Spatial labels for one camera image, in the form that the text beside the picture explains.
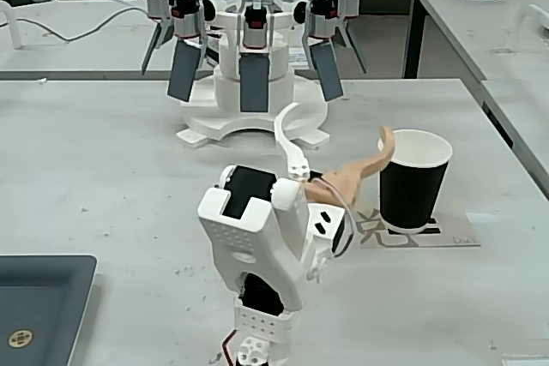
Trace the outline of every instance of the red wire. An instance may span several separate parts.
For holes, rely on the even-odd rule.
[[[229,354],[229,350],[226,347],[231,342],[235,334],[237,334],[237,330],[233,329],[232,332],[229,333],[229,335],[225,338],[225,340],[223,340],[223,343],[221,344],[221,347],[223,348],[223,354],[225,355],[226,362],[229,364],[229,366],[234,366],[234,363],[232,362],[231,355]]]

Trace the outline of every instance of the black paper cup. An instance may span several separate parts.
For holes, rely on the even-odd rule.
[[[377,144],[383,149],[383,142]],[[384,224],[399,233],[424,230],[437,202],[452,146],[423,130],[395,131],[395,153],[379,175],[379,211]]]

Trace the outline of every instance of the gray cable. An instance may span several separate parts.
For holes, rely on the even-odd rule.
[[[147,12],[143,9],[140,9],[140,8],[127,8],[127,9],[122,9],[122,10],[119,10],[117,13],[107,17],[104,21],[102,21],[96,28],[90,30],[89,32],[85,32],[83,34],[79,34],[78,36],[75,36],[74,38],[65,38],[62,34],[59,34],[57,33],[56,31],[54,31],[53,29],[49,28],[48,26],[46,25],[43,25],[42,23],[40,23],[39,21],[31,21],[30,19],[27,19],[27,18],[24,18],[24,17],[20,17],[17,19],[17,21],[24,21],[25,23],[30,23],[31,25],[35,25],[35,26],[38,26],[40,27],[41,29],[44,29],[46,32],[52,34],[53,36],[55,36],[56,38],[62,40],[63,42],[66,42],[66,43],[72,43],[72,42],[75,42],[77,40],[80,40],[80,39],[84,39],[86,38],[87,36],[91,35],[91,34],[94,34],[94,33],[97,33],[99,30],[101,30],[103,27],[105,27],[106,25],[108,25],[111,21],[113,21],[114,19],[116,19],[117,17],[119,17],[120,15],[126,13],[126,12],[131,12],[132,10],[136,10],[136,11],[140,11],[142,13],[144,13],[145,15],[147,14]],[[6,27],[8,26],[8,23],[3,23],[3,24],[0,24],[0,28],[2,27]]]

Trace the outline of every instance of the coaster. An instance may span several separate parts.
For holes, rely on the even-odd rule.
[[[437,213],[417,234],[401,234],[386,227],[379,210],[358,212],[360,244],[368,249],[460,248],[480,246],[465,213]]]

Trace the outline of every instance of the tan robotic finger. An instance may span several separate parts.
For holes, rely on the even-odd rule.
[[[350,163],[338,171],[323,174],[323,180],[331,183],[343,196],[347,205],[354,205],[364,179],[379,173],[389,164],[395,152],[395,136],[389,128],[381,128],[379,132],[383,142],[383,150],[368,159]],[[329,188],[322,182],[305,183],[307,200],[334,206],[342,206]]]

